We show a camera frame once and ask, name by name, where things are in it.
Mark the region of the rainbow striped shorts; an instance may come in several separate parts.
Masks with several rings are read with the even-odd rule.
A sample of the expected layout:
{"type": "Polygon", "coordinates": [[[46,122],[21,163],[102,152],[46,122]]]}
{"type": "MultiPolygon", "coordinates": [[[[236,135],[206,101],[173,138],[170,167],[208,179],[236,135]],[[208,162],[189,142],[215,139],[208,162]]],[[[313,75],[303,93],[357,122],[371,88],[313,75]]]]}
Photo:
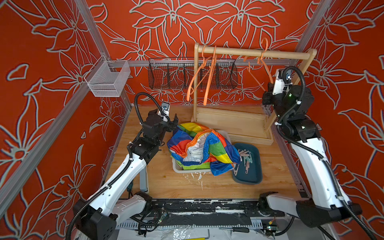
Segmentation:
{"type": "Polygon", "coordinates": [[[179,125],[167,147],[171,157],[185,166],[210,163],[214,176],[231,171],[241,161],[234,145],[216,130],[197,123],[179,125]]]}

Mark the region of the orange hanger of rainbow shorts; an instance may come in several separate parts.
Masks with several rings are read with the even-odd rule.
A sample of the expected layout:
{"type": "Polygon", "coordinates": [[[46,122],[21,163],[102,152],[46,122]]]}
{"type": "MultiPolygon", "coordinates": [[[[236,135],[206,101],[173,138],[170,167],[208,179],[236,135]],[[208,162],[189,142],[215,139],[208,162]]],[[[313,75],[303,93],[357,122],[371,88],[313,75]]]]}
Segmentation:
{"type": "MultiPolygon", "coordinates": [[[[261,56],[260,57],[257,57],[257,63],[258,65],[260,66],[263,66],[269,79],[270,79],[270,83],[274,83],[273,82],[273,78],[272,78],[272,74],[271,74],[271,71],[270,69],[268,68],[266,62],[264,61],[264,54],[266,53],[266,51],[268,50],[269,48],[269,41],[267,38],[262,38],[262,41],[261,41],[261,46],[264,44],[264,46],[262,47],[263,49],[263,52],[261,53],[261,56]]],[[[256,83],[259,85],[259,87],[264,91],[266,92],[267,90],[264,88],[263,84],[261,84],[258,79],[253,75],[252,73],[252,70],[251,70],[251,65],[250,63],[248,63],[248,67],[247,67],[247,70],[250,74],[250,76],[256,81],[256,83]]]]}

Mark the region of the lime green shorts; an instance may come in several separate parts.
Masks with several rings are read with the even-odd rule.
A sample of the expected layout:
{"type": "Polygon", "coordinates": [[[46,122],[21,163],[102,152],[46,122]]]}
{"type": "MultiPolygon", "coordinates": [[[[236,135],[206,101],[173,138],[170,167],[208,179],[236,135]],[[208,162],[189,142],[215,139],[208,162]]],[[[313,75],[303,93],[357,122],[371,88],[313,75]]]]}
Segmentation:
{"type": "Polygon", "coordinates": [[[176,165],[181,167],[184,171],[186,170],[205,170],[210,169],[210,163],[203,163],[200,165],[191,165],[191,166],[185,166],[180,161],[176,161],[176,165]]]}

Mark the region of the orange hanger of green shorts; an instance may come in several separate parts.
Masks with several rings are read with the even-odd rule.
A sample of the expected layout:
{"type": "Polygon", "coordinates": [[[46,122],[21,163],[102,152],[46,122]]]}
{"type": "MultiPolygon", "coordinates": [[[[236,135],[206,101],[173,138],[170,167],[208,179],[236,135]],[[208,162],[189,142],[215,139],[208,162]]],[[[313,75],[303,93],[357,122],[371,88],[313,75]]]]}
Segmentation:
{"type": "Polygon", "coordinates": [[[213,56],[212,56],[212,62],[211,62],[211,66],[210,66],[209,78],[208,78],[208,81],[207,81],[207,86],[206,86],[206,91],[205,91],[205,96],[204,96],[204,101],[203,101],[203,105],[204,106],[206,106],[207,102],[208,102],[208,96],[209,96],[209,91],[210,91],[210,88],[211,88],[213,72],[214,72],[214,68],[215,68],[215,65],[216,65],[216,61],[217,61],[216,50],[217,50],[217,46],[214,47],[214,52],[213,52],[213,56]]]}

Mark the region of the orange clothes hanger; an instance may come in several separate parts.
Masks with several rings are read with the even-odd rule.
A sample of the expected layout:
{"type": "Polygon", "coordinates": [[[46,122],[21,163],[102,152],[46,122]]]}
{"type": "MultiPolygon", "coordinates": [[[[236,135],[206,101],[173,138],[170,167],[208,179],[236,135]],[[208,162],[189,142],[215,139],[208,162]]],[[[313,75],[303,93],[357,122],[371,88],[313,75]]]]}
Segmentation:
{"type": "Polygon", "coordinates": [[[206,45],[203,46],[203,49],[202,49],[202,58],[203,58],[203,63],[199,66],[199,68],[196,70],[193,78],[191,79],[190,83],[189,83],[189,86],[188,86],[188,90],[187,90],[187,101],[189,101],[191,99],[191,94],[194,93],[196,91],[196,89],[198,88],[198,86],[203,82],[204,78],[206,77],[206,75],[202,78],[202,80],[200,80],[200,82],[197,84],[196,87],[192,87],[192,85],[194,84],[195,80],[197,80],[197,77],[198,77],[198,74],[199,74],[199,71],[203,68],[206,67],[207,65],[207,62],[209,59],[211,59],[211,57],[208,57],[207,59],[204,57],[204,50],[206,48],[206,45]]]}

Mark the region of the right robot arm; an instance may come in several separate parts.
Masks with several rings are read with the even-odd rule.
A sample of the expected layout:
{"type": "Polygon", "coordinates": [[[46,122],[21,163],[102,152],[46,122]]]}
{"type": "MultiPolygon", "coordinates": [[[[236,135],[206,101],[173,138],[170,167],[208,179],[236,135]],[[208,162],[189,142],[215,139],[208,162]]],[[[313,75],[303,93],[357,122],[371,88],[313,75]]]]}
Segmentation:
{"type": "Polygon", "coordinates": [[[314,96],[298,67],[277,70],[275,82],[268,85],[263,95],[263,105],[274,107],[278,117],[275,121],[277,132],[299,158],[310,184],[311,197],[294,200],[277,192],[267,192],[260,195],[259,211],[266,215],[273,211],[284,212],[320,231],[325,224],[352,218],[374,240],[374,233],[359,218],[361,206],[353,203],[342,189],[326,156],[321,134],[306,116],[313,102],[314,96]]]}

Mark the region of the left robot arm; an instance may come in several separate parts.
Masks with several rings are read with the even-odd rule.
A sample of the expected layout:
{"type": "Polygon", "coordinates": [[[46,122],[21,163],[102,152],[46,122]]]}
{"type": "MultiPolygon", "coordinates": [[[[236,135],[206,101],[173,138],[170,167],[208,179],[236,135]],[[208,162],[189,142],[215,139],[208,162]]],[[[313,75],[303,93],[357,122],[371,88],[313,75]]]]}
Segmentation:
{"type": "Polygon", "coordinates": [[[128,154],[113,175],[86,201],[79,200],[75,204],[74,216],[65,235],[67,240],[72,238],[73,229],[77,229],[91,240],[107,240],[116,226],[127,219],[138,223],[139,228],[155,229],[160,223],[163,213],[159,209],[154,210],[155,219],[144,221],[152,212],[152,198],[144,192],[138,192],[127,201],[118,203],[129,184],[145,170],[160,151],[160,147],[164,145],[165,134],[178,128],[178,117],[173,120],[169,117],[171,104],[168,102],[155,103],[157,108],[143,119],[138,105],[140,96],[146,96],[156,102],[148,93],[136,94],[134,105],[142,128],[128,144],[128,154]]]}

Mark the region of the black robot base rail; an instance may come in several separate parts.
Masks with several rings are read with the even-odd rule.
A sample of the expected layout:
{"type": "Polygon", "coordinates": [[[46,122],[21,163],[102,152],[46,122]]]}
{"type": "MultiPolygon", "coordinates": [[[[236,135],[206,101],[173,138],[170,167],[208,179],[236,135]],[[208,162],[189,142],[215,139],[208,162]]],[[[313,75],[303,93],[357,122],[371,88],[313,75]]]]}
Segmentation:
{"type": "Polygon", "coordinates": [[[286,214],[259,210],[258,200],[241,199],[153,199],[137,219],[157,219],[165,214],[160,226],[251,226],[252,220],[285,218],[286,214]]]}

